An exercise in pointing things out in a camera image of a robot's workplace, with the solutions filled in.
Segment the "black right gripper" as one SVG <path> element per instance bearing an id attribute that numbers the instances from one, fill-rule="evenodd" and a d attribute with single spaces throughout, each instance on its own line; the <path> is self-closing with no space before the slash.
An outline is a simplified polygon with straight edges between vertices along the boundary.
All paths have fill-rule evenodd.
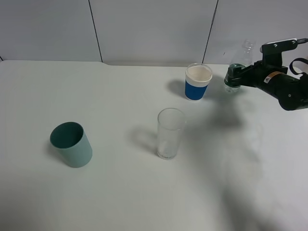
<path id="1" fill-rule="evenodd" d="M 274 66 L 263 64 L 262 61 L 255 62 L 254 65 L 243 66 L 232 64 L 229 66 L 224 83 L 228 87 L 254 87 L 259 88 L 265 84 L 264 79 L 273 72 L 287 74 L 286 66 Z"/>

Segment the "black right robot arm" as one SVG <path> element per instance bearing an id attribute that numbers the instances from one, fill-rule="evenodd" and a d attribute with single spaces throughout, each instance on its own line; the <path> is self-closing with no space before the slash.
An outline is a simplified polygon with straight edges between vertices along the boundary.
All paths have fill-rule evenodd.
<path id="1" fill-rule="evenodd" d="M 278 100 L 286 111 L 305 109 L 308 107 L 308 74 L 300 73 L 300 78 L 287 74 L 289 67 L 264 65 L 261 61 L 245 68 L 229 67 L 226 85 L 230 87 L 247 86 L 258 88 Z"/>

